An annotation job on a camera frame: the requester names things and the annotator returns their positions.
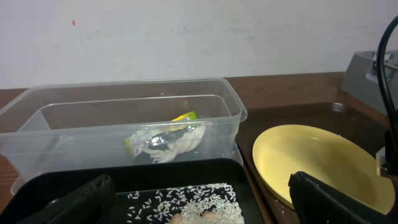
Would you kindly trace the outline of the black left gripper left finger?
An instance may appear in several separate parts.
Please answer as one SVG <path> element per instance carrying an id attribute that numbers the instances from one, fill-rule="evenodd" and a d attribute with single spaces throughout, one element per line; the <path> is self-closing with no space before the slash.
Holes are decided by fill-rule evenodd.
<path id="1" fill-rule="evenodd" d="M 115 195 L 112 178 L 100 175 L 17 224 L 109 223 Z"/>

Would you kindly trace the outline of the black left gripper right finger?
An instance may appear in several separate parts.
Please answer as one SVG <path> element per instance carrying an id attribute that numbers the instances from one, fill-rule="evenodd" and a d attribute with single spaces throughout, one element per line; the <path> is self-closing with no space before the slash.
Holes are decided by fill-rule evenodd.
<path id="1" fill-rule="evenodd" d="M 372 224 L 389 218 L 311 175 L 299 171 L 290 176 L 289 193 L 300 223 Z"/>

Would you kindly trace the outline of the yellow green snack wrapper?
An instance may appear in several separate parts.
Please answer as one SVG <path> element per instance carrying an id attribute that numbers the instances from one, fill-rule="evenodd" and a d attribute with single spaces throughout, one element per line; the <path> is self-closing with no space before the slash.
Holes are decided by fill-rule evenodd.
<path id="1" fill-rule="evenodd" d="M 196 119 L 196 112 L 190 111 L 172 120 L 184 122 L 181 125 L 135 131 L 124 140 L 125 148 L 133 158 L 144 152 L 154 163 L 170 162 L 177 155 L 189 152 L 201 143 L 205 127 L 186 123 Z"/>

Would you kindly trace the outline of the white napkin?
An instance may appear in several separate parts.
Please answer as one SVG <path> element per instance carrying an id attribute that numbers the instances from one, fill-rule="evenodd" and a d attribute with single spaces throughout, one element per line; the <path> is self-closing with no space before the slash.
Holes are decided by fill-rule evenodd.
<path id="1" fill-rule="evenodd" d="M 142 150 L 153 163 L 171 162 L 177 155 L 195 149 L 201 143 L 205 129 L 204 126 L 188 126 L 159 133 L 145 140 Z"/>

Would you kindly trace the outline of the rice food scraps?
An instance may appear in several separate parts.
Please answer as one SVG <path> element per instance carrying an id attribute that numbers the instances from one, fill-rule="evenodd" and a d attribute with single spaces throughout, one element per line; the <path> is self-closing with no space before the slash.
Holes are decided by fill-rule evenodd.
<path id="1" fill-rule="evenodd" d="M 245 223 L 236 192 L 227 183 L 135 191 L 125 198 L 123 223 Z"/>

